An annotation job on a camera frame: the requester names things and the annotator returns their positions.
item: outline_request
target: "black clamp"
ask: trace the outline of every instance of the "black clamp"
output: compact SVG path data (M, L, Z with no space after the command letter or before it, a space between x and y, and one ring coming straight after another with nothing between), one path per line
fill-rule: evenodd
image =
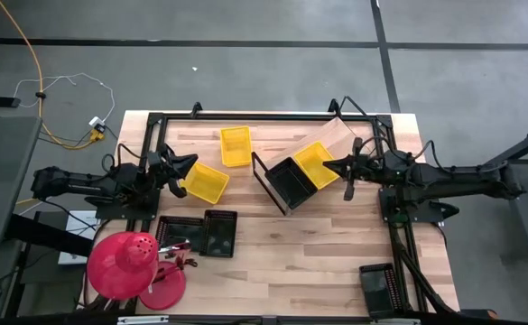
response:
M329 101L328 112L336 112L336 116L342 118L342 111L340 109L338 101L335 98L332 98L332 100Z
M191 118L196 118L198 116L198 112L200 110L203 110L203 107L201 106L200 102L196 102L193 104L193 108L191 109Z

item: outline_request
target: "wooden tabletop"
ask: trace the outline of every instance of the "wooden tabletop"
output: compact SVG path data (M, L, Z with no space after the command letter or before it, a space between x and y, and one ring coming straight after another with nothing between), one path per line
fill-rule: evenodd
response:
M136 153L141 150L148 113L125 112L118 141ZM419 152L422 146L415 115L394 114L392 119L397 147ZM294 146L305 145L302 141L310 135L320 137L322 142L336 139L336 131L321 132L326 129L325 124L318 121L169 122L165 141L176 154L197 153L201 163L228 174L230 180L217 205L192 195L177 199L163 190L158 215L202 218L205 209L237 211L236 249L231 259L192 254L199 266L185 269L187 288L181 301L166 311L150 311L139 303L138 313L367 316L358 267L392 262L389 233L376 200L379 186L359 181L353 200L346 202L343 200L345 183L334 181L285 217L253 176L250 166L227 168L221 162L220 128L248 125L253 150L268 163L275 162L279 155L289 154ZM372 136L365 122L346 122L346 125L355 136L364 139ZM351 152L351 143L345 147L348 149L338 149L344 146L335 140L325 146L335 158L344 156L339 150ZM122 154L122 160L137 163L128 154ZM156 222L153 222L150 232L155 235L155 230ZM118 231L125 231L124 221L110 222L100 239ZM414 236L423 273L442 299L458 310L440 232L428 224L415 224ZM415 308L411 276L406 276L406 281ZM88 300L95 296L89 286Z

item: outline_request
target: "white paper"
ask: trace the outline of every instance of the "white paper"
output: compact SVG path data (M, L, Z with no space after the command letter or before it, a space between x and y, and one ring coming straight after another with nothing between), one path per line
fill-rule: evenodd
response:
M95 218L95 211L71 211L73 216L80 218L81 220L87 222L88 225L98 224L97 219ZM95 230L90 227L87 227L85 224L77 221L72 217L67 218L67 226L65 230L69 231L72 234L79 235L88 239L93 239L95 235ZM60 265L77 265L85 264L87 258L85 256L72 255L69 253L59 253L59 264Z

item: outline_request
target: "red plastic lid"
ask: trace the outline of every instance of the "red plastic lid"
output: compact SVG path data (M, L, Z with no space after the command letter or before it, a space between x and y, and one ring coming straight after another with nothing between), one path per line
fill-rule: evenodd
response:
M155 278L157 250L155 238L147 233L111 235L93 248L87 263L88 279L106 298L133 298Z
M185 293L185 274L172 262L160 262L157 279L139 295L139 299L153 311L163 311L176 304Z

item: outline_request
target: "yellow bin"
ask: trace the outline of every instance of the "yellow bin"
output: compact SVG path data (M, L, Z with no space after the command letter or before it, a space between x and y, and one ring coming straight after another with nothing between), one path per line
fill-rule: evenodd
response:
M216 204L226 189L227 181L229 181L229 176L223 172L196 162L181 186L198 198Z
M318 190L325 188L338 178L336 173L322 165L325 161L334 160L334 157L329 154L328 150L320 142L308 146L293 157Z
M227 167L250 164L252 161L252 141L249 127L238 126L220 130L221 161Z

